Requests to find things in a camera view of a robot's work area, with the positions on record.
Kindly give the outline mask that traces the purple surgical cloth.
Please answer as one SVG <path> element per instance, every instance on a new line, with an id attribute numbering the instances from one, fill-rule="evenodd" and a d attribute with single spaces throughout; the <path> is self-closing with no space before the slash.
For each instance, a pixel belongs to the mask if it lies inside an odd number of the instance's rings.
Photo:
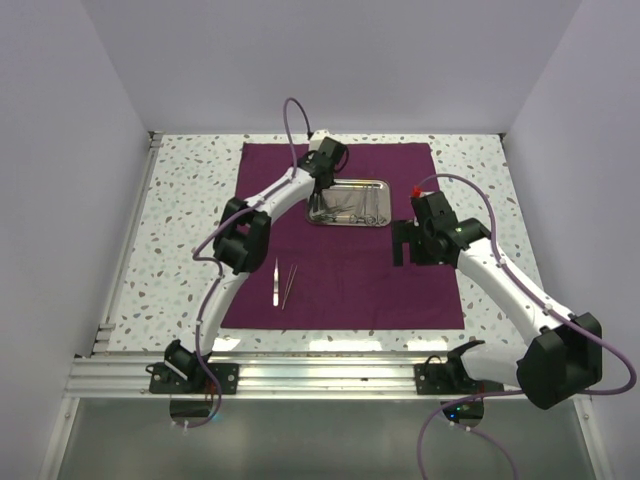
<path id="1" fill-rule="evenodd" d="M 380 179 L 391 191 L 392 219 L 413 217 L 410 193 L 435 172 L 428 143 L 352 144 L 341 178 Z M 236 195 L 248 198 L 291 166 L 285 144 L 245 143 Z M 456 273 L 446 265 L 392 262 L 389 227 L 315 226 L 296 204 L 275 222 L 264 264 L 244 282 L 222 323 L 229 329 L 460 330 Z M 279 263 L 281 295 L 292 265 L 296 276 L 285 309 L 272 305 Z"/>

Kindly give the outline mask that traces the wide steel tweezers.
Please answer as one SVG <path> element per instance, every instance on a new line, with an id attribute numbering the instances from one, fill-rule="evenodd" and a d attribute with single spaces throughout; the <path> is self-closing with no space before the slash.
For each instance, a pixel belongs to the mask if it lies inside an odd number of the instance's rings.
<path id="1" fill-rule="evenodd" d="M 280 270 L 278 257 L 274 260 L 273 270 L 273 291 L 272 291 L 272 305 L 278 307 L 280 303 Z"/>

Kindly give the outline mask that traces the thin steel tweezers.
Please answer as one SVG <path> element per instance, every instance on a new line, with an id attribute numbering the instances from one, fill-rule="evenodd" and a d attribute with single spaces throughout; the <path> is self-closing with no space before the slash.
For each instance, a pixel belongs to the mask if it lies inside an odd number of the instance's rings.
<path id="1" fill-rule="evenodd" d="M 298 269 L 298 265 L 297 264 L 291 265 L 291 268 L 290 268 L 290 271 L 289 271 L 289 274 L 288 274 L 288 277 L 287 277 L 287 281 L 286 281 L 286 284 L 285 284 L 284 296 L 283 296 L 283 299 L 282 299 L 282 305 L 281 305 L 281 310 L 282 311 L 284 311 L 285 308 L 286 308 L 286 305 L 287 305 L 287 302 L 288 302 L 288 299 L 289 299 L 289 296 L 290 296 L 290 292 L 291 292 L 291 289 L 292 289 L 292 286 L 293 286 L 293 282 L 294 282 L 294 279 L 295 279 L 295 276 L 296 276 L 297 269 Z"/>

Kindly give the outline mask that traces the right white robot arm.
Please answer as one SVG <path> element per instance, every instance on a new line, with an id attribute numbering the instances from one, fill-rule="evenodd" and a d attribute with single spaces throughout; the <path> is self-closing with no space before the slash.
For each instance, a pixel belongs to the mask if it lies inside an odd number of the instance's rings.
<path id="1" fill-rule="evenodd" d="M 501 384 L 546 410 L 602 378 L 600 322 L 548 297 L 509 260 L 478 219 L 459 220 L 442 192 L 411 199 L 414 216 L 392 224 L 393 263 L 447 265 L 472 280 L 506 315 L 520 347 L 469 341 L 415 368 L 418 393 L 472 394 Z"/>

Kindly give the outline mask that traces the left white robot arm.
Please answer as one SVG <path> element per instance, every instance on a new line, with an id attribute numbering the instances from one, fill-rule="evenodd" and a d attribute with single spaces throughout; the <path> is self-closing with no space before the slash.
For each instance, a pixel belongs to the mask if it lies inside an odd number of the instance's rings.
<path id="1" fill-rule="evenodd" d="M 193 253 L 194 261 L 217 268 L 195 317 L 194 338 L 174 340 L 165 350 L 164 365 L 182 390 L 197 392 L 212 376 L 204 356 L 241 286 L 266 260 L 273 224 L 296 204 L 334 185 L 348 159 L 346 145 L 318 132 L 308 151 L 295 154 L 293 165 L 273 184 L 247 199 L 227 202 L 220 225 Z"/>

